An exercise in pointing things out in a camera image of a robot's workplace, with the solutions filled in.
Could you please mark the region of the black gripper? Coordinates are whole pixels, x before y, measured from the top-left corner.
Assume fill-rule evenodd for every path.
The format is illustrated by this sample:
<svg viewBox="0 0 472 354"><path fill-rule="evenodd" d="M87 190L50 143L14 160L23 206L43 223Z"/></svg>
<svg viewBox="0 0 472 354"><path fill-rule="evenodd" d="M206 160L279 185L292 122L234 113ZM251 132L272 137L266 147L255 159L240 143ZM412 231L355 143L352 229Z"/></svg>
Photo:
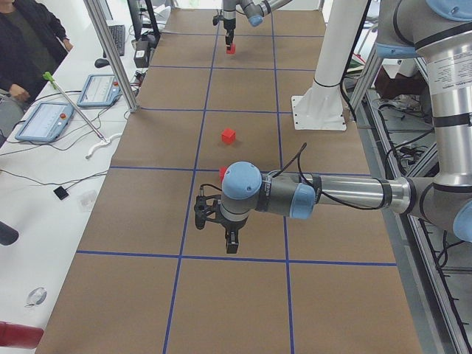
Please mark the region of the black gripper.
<svg viewBox="0 0 472 354"><path fill-rule="evenodd" d="M223 28L227 31L225 36L226 45L230 46L234 41L235 18L224 18Z"/></svg>
<svg viewBox="0 0 472 354"><path fill-rule="evenodd" d="M241 229L246 225L246 221L249 216L249 210L244 211L231 211L225 206L220 206L220 214L223 220L223 225L230 229ZM239 248L238 231L226 230L226 253L237 254Z"/></svg>

